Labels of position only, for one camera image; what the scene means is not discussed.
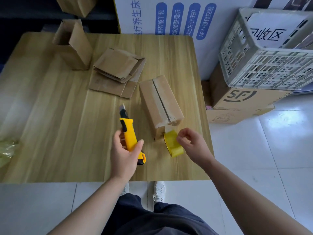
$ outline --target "wood grain tabletop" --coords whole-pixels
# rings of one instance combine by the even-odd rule
[[[119,106],[144,139],[147,162],[133,181],[207,180],[186,154],[171,158],[164,140],[154,142],[141,107],[139,87],[132,98],[88,89],[92,67],[72,71],[51,44],[53,33],[25,33],[0,75],[0,138],[19,139],[11,162],[0,168],[4,183],[92,182],[110,175],[112,135],[121,128]],[[108,47],[147,58],[139,81],[165,75],[190,127],[213,151],[193,40],[189,36],[87,34],[92,62]]]

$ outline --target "tile floor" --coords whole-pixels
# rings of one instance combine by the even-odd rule
[[[313,95],[290,96],[275,106],[237,125],[210,124],[215,157],[313,231]],[[46,234],[100,185],[1,184],[1,234]],[[186,207],[218,234],[242,234],[211,181],[171,181],[166,189],[168,203]],[[131,182],[130,192],[153,210],[153,182]]]

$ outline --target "white sneaker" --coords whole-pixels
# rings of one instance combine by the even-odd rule
[[[123,196],[127,193],[129,193],[129,183],[128,182],[127,182],[126,186],[124,187],[122,193],[119,196]]]
[[[165,183],[156,181],[154,185],[153,204],[156,202],[165,202]]]

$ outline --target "cardboard box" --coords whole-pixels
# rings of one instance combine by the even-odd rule
[[[57,0],[63,12],[86,17],[98,0]]]
[[[129,54],[137,58],[141,58],[137,55],[131,53]],[[105,75],[100,74],[94,69],[92,70],[89,88],[92,90],[103,91],[106,93],[130,99],[136,88],[137,82],[139,80],[143,67],[145,66],[146,60],[147,60],[146,58],[140,59],[140,64],[136,67],[135,71],[131,72],[132,75],[130,79],[125,83],[120,83],[111,78],[107,78]]]
[[[209,123],[237,124],[253,115],[252,110],[218,110],[212,107],[210,82],[201,81],[207,119]]]
[[[81,20],[62,20],[52,43],[72,70],[88,70],[93,53]]]
[[[214,109],[258,110],[291,94],[291,90],[231,88],[227,86],[218,64],[210,77]]]
[[[183,120],[184,115],[165,76],[140,82],[139,91],[154,140],[163,136],[167,125],[178,126]]]
[[[145,64],[145,58],[125,50],[108,48],[94,63],[94,69],[115,81],[125,83]]]
[[[270,104],[268,106],[266,106],[264,109],[261,110],[256,110],[254,115],[263,115],[266,114],[267,112],[270,112],[271,110],[274,110],[275,106],[273,104]]]

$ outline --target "white plastic crate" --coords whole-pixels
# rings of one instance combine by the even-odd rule
[[[306,18],[281,48],[267,48],[257,44],[246,22],[253,13],[259,12],[296,13]],[[293,48],[312,31],[312,11],[239,9],[219,53],[227,85],[242,88],[301,89],[313,81],[313,51]]]

